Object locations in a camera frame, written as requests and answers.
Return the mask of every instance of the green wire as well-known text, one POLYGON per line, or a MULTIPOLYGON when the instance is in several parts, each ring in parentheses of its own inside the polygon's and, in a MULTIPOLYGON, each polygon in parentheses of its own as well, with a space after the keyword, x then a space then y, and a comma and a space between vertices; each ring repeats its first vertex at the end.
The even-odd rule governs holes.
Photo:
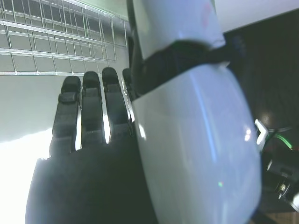
POLYGON ((274 137, 282 140, 289 147, 289 149, 293 148, 291 143, 287 139, 285 139, 283 136, 281 136, 280 134, 275 134, 274 137))

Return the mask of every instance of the white plastic casing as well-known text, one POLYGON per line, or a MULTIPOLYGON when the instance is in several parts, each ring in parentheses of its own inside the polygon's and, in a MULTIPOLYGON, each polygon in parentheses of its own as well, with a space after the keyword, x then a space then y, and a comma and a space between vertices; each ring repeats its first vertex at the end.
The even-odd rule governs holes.
POLYGON ((195 67, 133 102, 160 224, 244 224, 261 192, 253 119, 233 74, 195 67))
POLYGON ((177 40, 200 42, 211 48, 225 44, 209 0, 134 0, 143 59, 177 40))

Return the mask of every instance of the back of robotic hand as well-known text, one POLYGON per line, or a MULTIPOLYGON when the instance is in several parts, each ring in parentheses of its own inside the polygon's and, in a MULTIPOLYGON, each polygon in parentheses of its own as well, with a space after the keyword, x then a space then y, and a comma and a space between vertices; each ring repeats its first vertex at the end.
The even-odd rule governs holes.
POLYGON ((209 0, 128 0, 132 103, 160 224, 244 224, 261 193, 253 118, 209 0))

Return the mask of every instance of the ceiling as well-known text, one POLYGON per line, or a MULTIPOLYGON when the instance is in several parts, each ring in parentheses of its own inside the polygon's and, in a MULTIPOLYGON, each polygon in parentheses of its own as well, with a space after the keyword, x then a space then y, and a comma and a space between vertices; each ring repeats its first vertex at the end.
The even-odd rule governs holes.
MULTIPOLYGON (((126 0, 79 0, 128 19, 126 0)), ((299 8, 299 0, 214 0, 223 32, 299 8)))

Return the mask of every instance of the wire basket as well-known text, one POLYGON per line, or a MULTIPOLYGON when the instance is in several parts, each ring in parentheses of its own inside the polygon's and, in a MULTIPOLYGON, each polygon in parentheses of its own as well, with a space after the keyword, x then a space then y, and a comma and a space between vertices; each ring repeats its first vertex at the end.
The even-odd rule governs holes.
POLYGON ((127 47, 127 25, 74 0, 0 0, 0 75, 100 74, 127 47))

